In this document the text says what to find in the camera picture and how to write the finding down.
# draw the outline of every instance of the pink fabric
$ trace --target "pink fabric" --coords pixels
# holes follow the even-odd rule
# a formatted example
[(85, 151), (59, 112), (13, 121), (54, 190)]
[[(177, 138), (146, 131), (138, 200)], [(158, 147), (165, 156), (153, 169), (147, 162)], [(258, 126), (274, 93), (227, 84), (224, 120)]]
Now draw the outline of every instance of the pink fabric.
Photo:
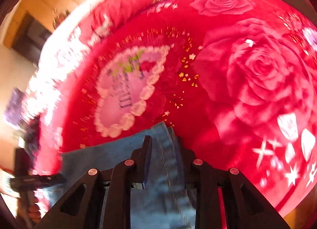
[[(316, 28), (280, 0), (152, 2), (105, 0), (79, 23), (93, 47), (43, 114), (37, 172), (165, 121), (286, 215), (315, 184)], [(100, 28), (111, 35), (98, 43)]]

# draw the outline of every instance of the hand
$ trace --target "hand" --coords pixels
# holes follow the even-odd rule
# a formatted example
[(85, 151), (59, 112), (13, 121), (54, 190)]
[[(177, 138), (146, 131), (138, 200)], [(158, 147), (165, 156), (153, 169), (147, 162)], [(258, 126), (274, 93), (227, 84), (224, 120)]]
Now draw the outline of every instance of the hand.
[[(34, 197), (34, 203), (38, 203), (39, 200), (37, 197)], [(34, 204), (33, 206), (29, 207), (29, 218), (32, 219), (35, 223), (38, 223), (41, 220), (41, 213), (40, 213), (40, 208), (37, 204)], [(23, 217), (23, 212), (22, 212), (22, 203), (21, 199), (18, 198), (18, 210), (17, 213)]]

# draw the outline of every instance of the large pink rose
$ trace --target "large pink rose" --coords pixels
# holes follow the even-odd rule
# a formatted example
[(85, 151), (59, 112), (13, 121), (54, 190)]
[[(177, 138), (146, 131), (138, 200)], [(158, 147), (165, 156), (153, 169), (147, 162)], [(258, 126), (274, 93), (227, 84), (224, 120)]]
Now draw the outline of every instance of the large pink rose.
[(299, 51), (262, 20), (207, 32), (192, 67), (216, 102), (207, 112), (224, 143), (287, 144), (310, 118), (314, 90)]
[(200, 15), (244, 14), (253, 9), (251, 0), (195, 0), (190, 4)]

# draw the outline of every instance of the white wall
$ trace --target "white wall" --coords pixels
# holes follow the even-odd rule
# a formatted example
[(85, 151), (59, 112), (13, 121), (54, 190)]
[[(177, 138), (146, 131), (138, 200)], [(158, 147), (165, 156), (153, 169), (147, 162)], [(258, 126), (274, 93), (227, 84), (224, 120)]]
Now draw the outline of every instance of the white wall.
[(13, 129), (3, 123), (3, 113), (13, 88), (25, 91), (35, 68), (33, 64), (14, 50), (0, 45), (0, 166), (13, 170), (14, 148)]

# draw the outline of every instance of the white petal print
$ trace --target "white petal print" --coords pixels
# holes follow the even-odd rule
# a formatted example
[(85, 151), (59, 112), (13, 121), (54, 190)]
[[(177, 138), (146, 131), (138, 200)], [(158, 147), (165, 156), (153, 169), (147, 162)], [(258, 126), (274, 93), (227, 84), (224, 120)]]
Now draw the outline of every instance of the white petal print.
[(285, 161), (289, 164), (290, 161), (295, 157), (295, 150), (291, 143), (288, 143), (286, 150), (285, 150)]
[(298, 139), (296, 115), (294, 113), (280, 115), (277, 118), (277, 123), (286, 139), (290, 141)]
[(313, 147), (315, 146), (316, 138), (307, 129), (303, 130), (302, 133), (302, 151), (306, 162), (308, 162), (312, 153)]

